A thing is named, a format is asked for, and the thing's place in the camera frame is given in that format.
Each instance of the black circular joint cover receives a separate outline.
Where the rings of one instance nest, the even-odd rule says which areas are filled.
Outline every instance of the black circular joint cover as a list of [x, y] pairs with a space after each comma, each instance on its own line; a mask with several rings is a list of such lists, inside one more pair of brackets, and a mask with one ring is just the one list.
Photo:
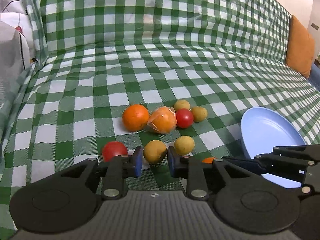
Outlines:
[[92, 218], [96, 195], [78, 179], [60, 177], [18, 190], [10, 201], [10, 214], [18, 228], [38, 233], [75, 229]]
[[239, 178], [217, 193], [213, 207], [234, 228], [251, 234], [272, 234], [296, 221], [300, 201], [269, 181]]
[[302, 240], [320, 239], [320, 195], [301, 201], [301, 211], [290, 230]]

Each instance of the red object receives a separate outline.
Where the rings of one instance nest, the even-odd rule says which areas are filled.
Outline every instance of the red object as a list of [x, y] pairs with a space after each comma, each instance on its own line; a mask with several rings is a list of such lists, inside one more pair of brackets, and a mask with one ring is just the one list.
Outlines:
[[176, 112], [177, 126], [188, 128], [193, 124], [193, 114], [188, 109], [180, 109]]
[[128, 149], [121, 142], [108, 142], [102, 149], [102, 157], [105, 162], [110, 161], [114, 156], [122, 154], [128, 154]]
[[18, 32], [22, 33], [22, 28], [21, 28], [20, 26], [15, 27], [15, 29], [16, 29]]

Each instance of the orange fruit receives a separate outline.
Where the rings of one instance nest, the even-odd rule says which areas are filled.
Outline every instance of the orange fruit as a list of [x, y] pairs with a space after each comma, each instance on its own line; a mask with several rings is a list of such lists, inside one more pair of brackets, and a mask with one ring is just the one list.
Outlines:
[[214, 159], [216, 159], [216, 157], [209, 157], [209, 158], [205, 158], [202, 162], [203, 163], [212, 163]]
[[150, 116], [147, 124], [158, 133], [169, 133], [177, 126], [174, 109], [162, 106], [156, 109]]
[[142, 105], [129, 106], [122, 114], [122, 122], [130, 132], [141, 130], [149, 119], [148, 110]]

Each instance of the small potato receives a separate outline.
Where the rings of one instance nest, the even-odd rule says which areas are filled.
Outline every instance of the small potato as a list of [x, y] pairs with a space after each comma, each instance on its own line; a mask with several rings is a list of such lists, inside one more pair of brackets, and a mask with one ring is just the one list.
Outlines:
[[147, 143], [143, 149], [143, 156], [147, 162], [157, 164], [167, 155], [167, 146], [159, 140], [153, 140]]
[[190, 136], [181, 136], [174, 142], [176, 153], [183, 156], [195, 148], [195, 141]]
[[186, 100], [178, 100], [174, 106], [173, 106], [174, 110], [177, 112], [178, 110], [185, 108], [185, 109], [190, 109], [190, 104], [188, 101]]
[[191, 108], [191, 113], [193, 114], [193, 120], [195, 122], [202, 122], [208, 116], [208, 111], [204, 107], [195, 106]]

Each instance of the blue sofa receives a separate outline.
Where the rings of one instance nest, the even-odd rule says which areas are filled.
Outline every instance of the blue sofa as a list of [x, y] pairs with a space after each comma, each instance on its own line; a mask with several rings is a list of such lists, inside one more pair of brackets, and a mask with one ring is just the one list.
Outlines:
[[320, 68], [318, 68], [314, 63], [311, 66], [310, 76], [308, 81], [314, 85], [314, 87], [320, 91]]

